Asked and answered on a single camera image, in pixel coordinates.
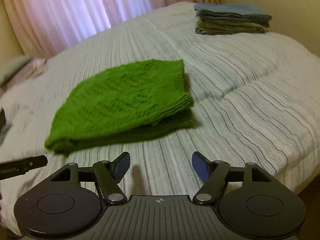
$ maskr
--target folded towel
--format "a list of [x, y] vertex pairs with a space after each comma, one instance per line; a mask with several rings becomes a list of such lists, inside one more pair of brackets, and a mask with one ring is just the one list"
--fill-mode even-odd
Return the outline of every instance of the folded towel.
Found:
[[195, 123], [182, 60], [147, 60], [82, 81], [56, 112], [44, 146], [56, 153], [150, 140]]
[[198, 34], [234, 34], [234, 33], [266, 33], [268, 30], [256, 23], [198, 19], [196, 33]]
[[215, 13], [234, 13], [238, 15], [265, 15], [270, 17], [270, 15], [265, 14], [260, 8], [257, 8], [252, 5], [243, 5], [243, 4], [212, 4], [212, 3], [196, 3], [194, 5], [196, 12], [201, 10], [212, 11]]
[[249, 23], [256, 23], [260, 24], [264, 27], [269, 27], [269, 21], [272, 19], [270, 15], [256, 15], [256, 14], [250, 14], [250, 15], [239, 15], [235, 13], [214, 13], [207, 10], [202, 10], [200, 12], [197, 12], [197, 16], [199, 16], [201, 19], [212, 19], [212, 20], [229, 20], [229, 21], [238, 21], [238, 22], [249, 22]]

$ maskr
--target pink curtain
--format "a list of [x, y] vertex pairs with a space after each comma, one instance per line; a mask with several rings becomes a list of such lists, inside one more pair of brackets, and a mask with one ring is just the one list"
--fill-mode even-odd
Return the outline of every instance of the pink curtain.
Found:
[[4, 0], [26, 54], [49, 58], [98, 32], [179, 1], [218, 0]]

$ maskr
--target white bedspread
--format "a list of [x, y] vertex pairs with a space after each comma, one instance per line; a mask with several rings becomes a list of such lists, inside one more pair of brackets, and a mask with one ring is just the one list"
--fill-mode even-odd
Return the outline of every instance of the white bedspread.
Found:
[[[1, 220], [14, 233], [15, 201], [68, 162], [91, 166], [123, 151], [132, 165], [120, 183], [130, 194], [193, 196], [201, 186], [191, 166], [200, 151], [232, 166], [256, 162], [295, 191], [319, 173], [320, 59], [276, 34], [195, 34], [192, 3], [161, 8], [99, 33], [48, 60], [48, 71], [0, 100], [11, 124], [0, 162], [45, 154], [48, 165], [0, 182]], [[72, 153], [44, 149], [56, 110], [83, 79], [145, 59], [183, 59], [194, 98], [196, 129], [163, 138]], [[94, 190], [93, 183], [84, 187]]]

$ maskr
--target ribbed plastic surface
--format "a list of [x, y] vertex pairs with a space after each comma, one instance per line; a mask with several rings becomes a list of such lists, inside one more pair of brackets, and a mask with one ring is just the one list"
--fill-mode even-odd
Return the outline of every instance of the ribbed plastic surface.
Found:
[[89, 230], [71, 240], [244, 240], [225, 226], [210, 207], [192, 204], [188, 196], [132, 196], [109, 207]]

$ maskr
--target pillow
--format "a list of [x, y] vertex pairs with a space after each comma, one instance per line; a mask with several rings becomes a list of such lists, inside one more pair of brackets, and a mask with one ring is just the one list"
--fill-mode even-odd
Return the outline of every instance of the pillow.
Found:
[[25, 64], [31, 61], [33, 57], [20, 55], [0, 66], [0, 85], [7, 82], [17, 73]]
[[5, 90], [12, 88], [13, 86], [29, 79], [36, 78], [47, 70], [47, 59], [34, 58], [27, 64], [25, 64], [6, 84]]

